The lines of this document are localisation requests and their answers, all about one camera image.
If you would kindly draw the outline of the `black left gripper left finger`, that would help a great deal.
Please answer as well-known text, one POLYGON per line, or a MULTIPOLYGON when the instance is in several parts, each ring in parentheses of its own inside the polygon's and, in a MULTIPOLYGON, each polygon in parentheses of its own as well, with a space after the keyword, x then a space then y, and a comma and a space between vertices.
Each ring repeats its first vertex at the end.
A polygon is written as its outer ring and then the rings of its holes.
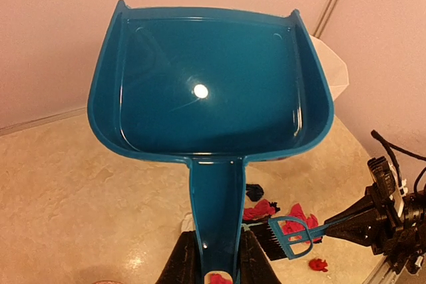
POLYGON ((156 284, 201 283, 200 256, 195 231, 180 234, 156 284))

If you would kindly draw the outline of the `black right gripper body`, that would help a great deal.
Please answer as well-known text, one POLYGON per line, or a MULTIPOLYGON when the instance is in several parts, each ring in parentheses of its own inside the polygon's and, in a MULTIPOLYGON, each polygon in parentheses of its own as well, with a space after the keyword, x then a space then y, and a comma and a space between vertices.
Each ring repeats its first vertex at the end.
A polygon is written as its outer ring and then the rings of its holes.
POLYGON ((368 186, 365 195, 345 211, 325 220, 325 234, 388 256, 392 264, 405 264, 425 254, 425 190, 403 198, 398 215, 394 203, 368 186))

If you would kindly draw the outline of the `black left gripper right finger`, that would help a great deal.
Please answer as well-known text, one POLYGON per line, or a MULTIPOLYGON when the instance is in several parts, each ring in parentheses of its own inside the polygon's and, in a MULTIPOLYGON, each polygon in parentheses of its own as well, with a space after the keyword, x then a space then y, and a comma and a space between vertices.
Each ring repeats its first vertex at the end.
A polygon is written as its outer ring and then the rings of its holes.
POLYGON ((251 231, 241 234, 239 261, 241 284, 281 284, 251 231))

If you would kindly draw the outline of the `blue hand brush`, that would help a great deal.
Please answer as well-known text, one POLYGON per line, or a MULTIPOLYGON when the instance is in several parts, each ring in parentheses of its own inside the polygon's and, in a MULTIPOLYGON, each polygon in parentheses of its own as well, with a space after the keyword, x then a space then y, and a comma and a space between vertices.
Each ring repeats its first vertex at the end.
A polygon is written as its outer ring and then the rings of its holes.
POLYGON ((313 229, 306 228, 303 231, 286 235, 282 231, 281 222, 296 221, 293 217, 274 217, 268 221, 249 225, 249 230, 254 234, 264 253, 270 261, 280 259, 297 259, 307 255, 313 248, 316 239, 321 239, 325 236, 325 231, 329 227, 324 224, 313 229), (295 253, 292 246, 299 243, 308 243, 308 248, 301 253, 295 253))

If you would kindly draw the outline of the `blue dustpan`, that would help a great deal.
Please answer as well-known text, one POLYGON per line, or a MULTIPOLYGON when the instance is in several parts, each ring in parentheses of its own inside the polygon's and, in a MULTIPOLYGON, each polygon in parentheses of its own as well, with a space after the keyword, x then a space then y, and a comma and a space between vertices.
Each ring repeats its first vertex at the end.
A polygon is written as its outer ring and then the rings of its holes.
POLYGON ((246 166, 289 158, 329 132, 333 99, 300 12, 116 4, 87 102, 114 153, 186 164, 196 282, 242 278, 246 166))

